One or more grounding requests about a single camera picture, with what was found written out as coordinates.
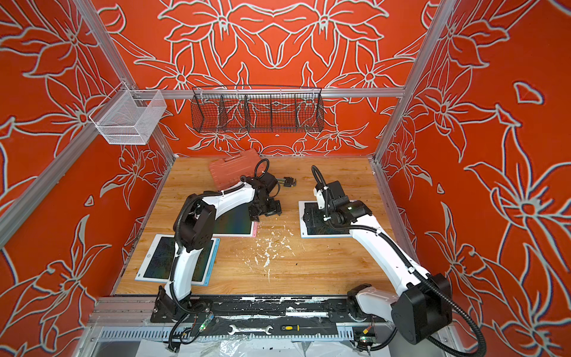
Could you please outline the blue framed tablet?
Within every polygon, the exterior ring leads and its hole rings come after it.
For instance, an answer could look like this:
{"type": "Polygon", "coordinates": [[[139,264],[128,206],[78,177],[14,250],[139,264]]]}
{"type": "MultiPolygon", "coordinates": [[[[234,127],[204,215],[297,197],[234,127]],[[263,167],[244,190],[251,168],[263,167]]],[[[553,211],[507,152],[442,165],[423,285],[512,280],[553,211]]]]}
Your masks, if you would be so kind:
{"type": "MultiPolygon", "coordinates": [[[[194,286],[207,286],[209,284],[219,243],[219,238],[212,238],[199,254],[192,279],[194,286]]],[[[174,236],[157,234],[144,257],[135,280],[165,284],[170,276],[174,254],[174,236]]]]}
{"type": "Polygon", "coordinates": [[[349,231],[336,230],[324,221],[318,203],[299,201],[300,233],[303,239],[351,238],[349,231]]]}

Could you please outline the pink framed writing tablet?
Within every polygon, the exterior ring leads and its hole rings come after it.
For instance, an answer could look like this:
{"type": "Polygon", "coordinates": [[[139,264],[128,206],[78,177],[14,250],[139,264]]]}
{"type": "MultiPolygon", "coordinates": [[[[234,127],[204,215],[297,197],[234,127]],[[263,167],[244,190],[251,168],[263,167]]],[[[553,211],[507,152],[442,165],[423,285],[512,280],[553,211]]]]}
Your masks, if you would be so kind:
{"type": "Polygon", "coordinates": [[[258,222],[251,220],[248,208],[248,204],[243,204],[218,217],[214,237],[255,237],[258,222]]]}

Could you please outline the blue framed front tablet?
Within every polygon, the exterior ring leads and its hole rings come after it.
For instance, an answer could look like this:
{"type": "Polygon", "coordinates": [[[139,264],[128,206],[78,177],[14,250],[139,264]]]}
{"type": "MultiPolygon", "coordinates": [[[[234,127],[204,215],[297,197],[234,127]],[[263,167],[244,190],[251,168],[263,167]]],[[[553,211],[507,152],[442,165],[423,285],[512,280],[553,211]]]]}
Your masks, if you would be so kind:
{"type": "MultiPolygon", "coordinates": [[[[219,243],[219,238],[212,238],[199,254],[192,279],[194,286],[207,286],[209,284],[219,243]]],[[[144,257],[135,280],[165,284],[170,276],[174,254],[174,236],[157,234],[144,257]]]]}

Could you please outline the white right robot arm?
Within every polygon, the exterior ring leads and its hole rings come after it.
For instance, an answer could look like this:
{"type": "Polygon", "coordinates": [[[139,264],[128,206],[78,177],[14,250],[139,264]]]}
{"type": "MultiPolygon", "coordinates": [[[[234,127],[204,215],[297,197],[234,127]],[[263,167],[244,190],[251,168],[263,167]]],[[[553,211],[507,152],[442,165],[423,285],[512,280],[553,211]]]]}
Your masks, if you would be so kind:
{"type": "Polygon", "coordinates": [[[486,339],[480,327],[453,300],[451,285],[443,275],[431,274],[402,250],[364,202],[349,199],[339,181],[327,183],[319,176],[313,193],[323,222],[331,228],[348,230],[381,267],[396,292],[395,297],[389,297],[379,289],[362,285],[353,296],[359,312],[391,322],[412,345],[427,340],[452,356],[463,356],[462,351],[434,336],[450,325],[453,315],[458,314],[477,341],[477,349],[472,355],[486,355],[486,339]]]}

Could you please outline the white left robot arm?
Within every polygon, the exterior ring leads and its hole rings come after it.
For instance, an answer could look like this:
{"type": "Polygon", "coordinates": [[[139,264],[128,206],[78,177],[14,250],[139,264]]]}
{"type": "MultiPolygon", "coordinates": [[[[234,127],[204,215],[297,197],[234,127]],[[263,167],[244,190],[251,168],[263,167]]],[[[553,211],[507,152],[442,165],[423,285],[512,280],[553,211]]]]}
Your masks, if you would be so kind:
{"type": "Polygon", "coordinates": [[[190,195],[184,202],[173,225],[175,254],[165,286],[166,294],[175,304],[190,296],[192,277],[200,251],[214,234],[216,220],[240,205],[248,205],[250,219],[280,215],[281,205],[272,191],[279,185],[272,174],[242,177],[227,190],[190,195]]]}

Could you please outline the red plastic tool case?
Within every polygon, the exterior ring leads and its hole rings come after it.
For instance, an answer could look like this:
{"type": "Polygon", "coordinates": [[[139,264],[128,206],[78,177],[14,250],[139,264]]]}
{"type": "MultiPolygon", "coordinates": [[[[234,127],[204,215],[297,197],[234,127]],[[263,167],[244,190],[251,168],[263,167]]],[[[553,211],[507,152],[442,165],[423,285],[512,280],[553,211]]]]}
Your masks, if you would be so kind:
{"type": "Polygon", "coordinates": [[[250,149],[211,162],[208,168],[217,190],[225,190],[238,183],[242,176],[253,177],[254,168],[260,160],[260,154],[250,149]]]}

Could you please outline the silver open-end wrench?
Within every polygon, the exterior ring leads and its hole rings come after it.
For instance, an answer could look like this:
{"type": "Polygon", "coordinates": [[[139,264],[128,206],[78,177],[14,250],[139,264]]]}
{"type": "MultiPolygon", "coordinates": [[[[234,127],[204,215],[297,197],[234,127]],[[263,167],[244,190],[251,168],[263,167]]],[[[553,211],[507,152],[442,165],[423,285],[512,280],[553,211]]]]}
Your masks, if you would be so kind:
{"type": "Polygon", "coordinates": [[[270,336],[270,334],[272,334],[272,330],[272,325],[268,325],[266,327],[238,327],[235,324],[231,324],[228,334],[233,336],[237,333],[265,333],[270,336]]]}

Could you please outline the yellow handled screwdriver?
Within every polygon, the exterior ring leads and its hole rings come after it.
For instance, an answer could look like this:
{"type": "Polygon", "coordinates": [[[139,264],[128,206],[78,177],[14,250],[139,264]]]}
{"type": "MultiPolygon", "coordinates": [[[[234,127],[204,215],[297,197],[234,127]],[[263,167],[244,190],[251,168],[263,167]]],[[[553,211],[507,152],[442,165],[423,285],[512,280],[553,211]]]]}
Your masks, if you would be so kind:
{"type": "Polygon", "coordinates": [[[296,325],[281,325],[280,326],[280,330],[281,331],[290,331],[290,332],[301,332],[301,331],[306,331],[306,330],[319,330],[319,331],[325,331],[325,330],[331,330],[331,326],[300,326],[299,324],[296,325]]]}

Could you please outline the clear plastic wall bin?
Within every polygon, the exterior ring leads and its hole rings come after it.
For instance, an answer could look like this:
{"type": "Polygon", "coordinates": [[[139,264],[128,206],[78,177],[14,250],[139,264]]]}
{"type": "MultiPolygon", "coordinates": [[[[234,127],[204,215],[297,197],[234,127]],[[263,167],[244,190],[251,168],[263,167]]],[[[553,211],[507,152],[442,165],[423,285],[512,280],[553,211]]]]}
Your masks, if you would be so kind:
{"type": "Polygon", "coordinates": [[[108,144],[145,145],[166,110],[160,90],[119,89],[96,107],[89,120],[108,144]]]}

